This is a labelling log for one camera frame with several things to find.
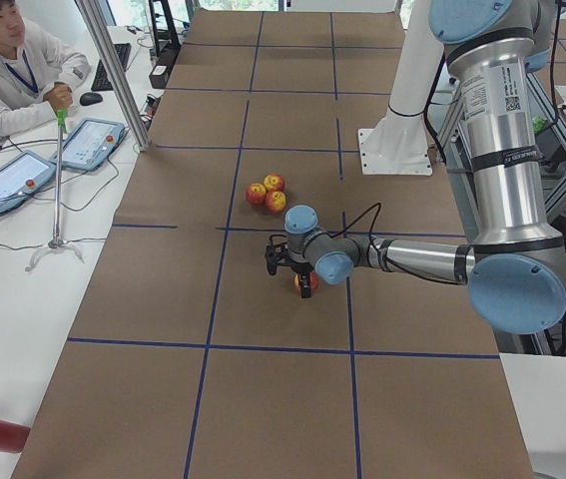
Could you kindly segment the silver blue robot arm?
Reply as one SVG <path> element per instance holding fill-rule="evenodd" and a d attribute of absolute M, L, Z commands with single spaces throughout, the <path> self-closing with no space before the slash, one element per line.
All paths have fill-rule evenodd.
<path fill-rule="evenodd" d="M 286 240 L 267 246 L 269 273 L 287 266 L 310 294 L 317 275 L 330 284 L 358 266 L 464 284 L 475 311 L 492 327 L 531 334 L 566 313 L 566 250 L 546 217 L 540 154 L 526 77 L 549 51 L 551 1 L 434 1 L 428 11 L 449 74 L 459 84 L 479 226 L 469 244 L 340 239 L 304 205 L 284 217 Z"/>

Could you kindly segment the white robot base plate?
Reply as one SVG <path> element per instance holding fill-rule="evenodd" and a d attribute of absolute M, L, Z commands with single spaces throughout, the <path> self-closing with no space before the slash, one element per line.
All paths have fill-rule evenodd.
<path fill-rule="evenodd" d="M 357 140 L 364 175 L 432 175 L 422 114 L 389 111 L 373 129 L 359 129 Z"/>

